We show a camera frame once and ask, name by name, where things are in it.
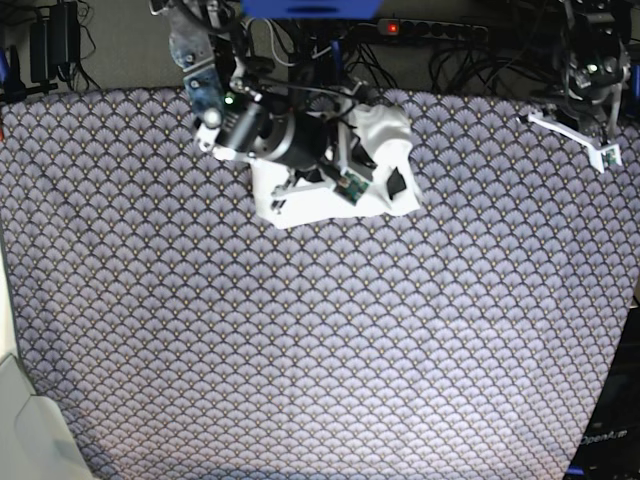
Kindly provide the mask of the white printed T-shirt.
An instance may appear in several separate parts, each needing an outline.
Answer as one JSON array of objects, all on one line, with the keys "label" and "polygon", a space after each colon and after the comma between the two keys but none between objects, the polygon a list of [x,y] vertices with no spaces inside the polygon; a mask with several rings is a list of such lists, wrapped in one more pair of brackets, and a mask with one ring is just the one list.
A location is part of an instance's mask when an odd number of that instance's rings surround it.
[{"label": "white printed T-shirt", "polygon": [[[255,160],[251,163],[253,197],[257,216],[279,229],[312,224],[329,219],[373,217],[382,214],[403,216],[420,208],[422,193],[411,167],[409,154],[409,120],[399,109],[384,106],[359,106],[350,115],[362,146],[377,164],[372,172],[372,183],[351,205],[335,194],[317,191],[296,195],[288,200],[281,213],[271,209],[273,189],[284,183],[288,174],[285,167]],[[396,198],[389,198],[386,181],[397,168],[403,175],[407,189]]]}]

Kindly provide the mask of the black power strip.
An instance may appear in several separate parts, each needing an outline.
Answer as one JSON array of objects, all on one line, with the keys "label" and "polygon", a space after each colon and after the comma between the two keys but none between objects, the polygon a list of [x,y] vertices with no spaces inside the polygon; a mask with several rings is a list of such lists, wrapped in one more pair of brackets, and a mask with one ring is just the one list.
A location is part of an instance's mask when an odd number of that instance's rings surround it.
[{"label": "black power strip", "polygon": [[381,35],[411,39],[477,40],[486,42],[489,30],[484,26],[425,20],[382,18],[376,23]]}]

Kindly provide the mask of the blue box overhead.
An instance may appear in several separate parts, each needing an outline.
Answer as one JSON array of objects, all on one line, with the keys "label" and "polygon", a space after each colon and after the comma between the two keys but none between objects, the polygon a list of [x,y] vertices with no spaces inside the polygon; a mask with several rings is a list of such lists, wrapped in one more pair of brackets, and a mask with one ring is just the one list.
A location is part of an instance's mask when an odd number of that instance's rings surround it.
[{"label": "blue box overhead", "polygon": [[252,17],[267,19],[370,19],[380,0],[242,0]]}]

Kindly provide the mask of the patterned grey tablecloth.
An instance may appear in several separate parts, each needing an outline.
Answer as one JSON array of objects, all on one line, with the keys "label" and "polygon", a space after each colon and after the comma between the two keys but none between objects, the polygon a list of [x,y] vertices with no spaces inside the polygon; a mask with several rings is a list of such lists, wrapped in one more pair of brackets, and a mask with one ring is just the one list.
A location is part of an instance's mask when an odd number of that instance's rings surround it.
[{"label": "patterned grey tablecloth", "polygon": [[639,276],[623,164],[525,107],[389,90],[423,193],[280,230],[173,89],[3,108],[18,348],[104,479],[559,479]]}]

